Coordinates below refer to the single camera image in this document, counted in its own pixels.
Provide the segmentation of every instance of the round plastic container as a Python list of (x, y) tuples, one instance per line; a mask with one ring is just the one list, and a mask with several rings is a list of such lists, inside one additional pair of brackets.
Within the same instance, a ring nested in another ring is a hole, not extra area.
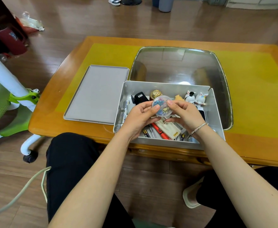
[(157, 116), (159, 117), (166, 117), (171, 115), (173, 112), (167, 105), (166, 101), (171, 100), (170, 97), (161, 95), (159, 97), (156, 97), (152, 103), (152, 107), (155, 105), (160, 105), (160, 110), (156, 113)]

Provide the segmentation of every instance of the bracelet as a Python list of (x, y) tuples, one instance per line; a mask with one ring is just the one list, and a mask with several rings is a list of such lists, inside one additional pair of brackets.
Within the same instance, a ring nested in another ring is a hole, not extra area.
[(195, 132), (197, 132), (197, 130), (199, 130), (199, 129), (200, 129), (201, 127), (203, 127), (204, 125), (208, 125), (208, 123), (205, 122), (205, 123), (203, 123), (201, 126), (198, 126), (196, 129), (194, 129), (194, 130), (192, 131), (192, 133), (188, 136), (188, 139), (191, 138), (191, 137), (193, 137), (193, 134), (194, 134)]

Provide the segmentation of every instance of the forearm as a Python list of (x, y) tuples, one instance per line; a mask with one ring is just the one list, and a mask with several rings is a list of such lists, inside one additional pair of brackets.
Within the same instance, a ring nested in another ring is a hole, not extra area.
[(130, 137), (123, 130), (61, 204), (49, 227), (102, 227)]
[(278, 227), (278, 191), (209, 126), (198, 130), (217, 176), (247, 227)]

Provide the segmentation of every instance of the yellow figurine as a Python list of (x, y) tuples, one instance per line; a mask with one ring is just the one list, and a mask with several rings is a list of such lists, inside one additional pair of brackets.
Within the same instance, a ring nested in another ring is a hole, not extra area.
[(175, 100), (184, 101), (184, 99), (180, 95), (176, 95), (175, 96)]

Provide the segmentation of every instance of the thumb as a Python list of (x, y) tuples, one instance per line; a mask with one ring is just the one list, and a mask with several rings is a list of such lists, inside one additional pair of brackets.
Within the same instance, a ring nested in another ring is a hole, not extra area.
[(148, 120), (151, 116), (154, 116), (158, 110), (160, 110), (159, 105), (155, 105), (154, 107), (150, 108), (148, 111), (146, 111), (143, 115), (145, 117), (145, 120)]
[(176, 114), (178, 114), (180, 117), (182, 117), (182, 115), (184, 114), (185, 110), (180, 108), (179, 105), (177, 105), (176, 103), (174, 103), (171, 100), (167, 100), (167, 105), (168, 107), (170, 107)]

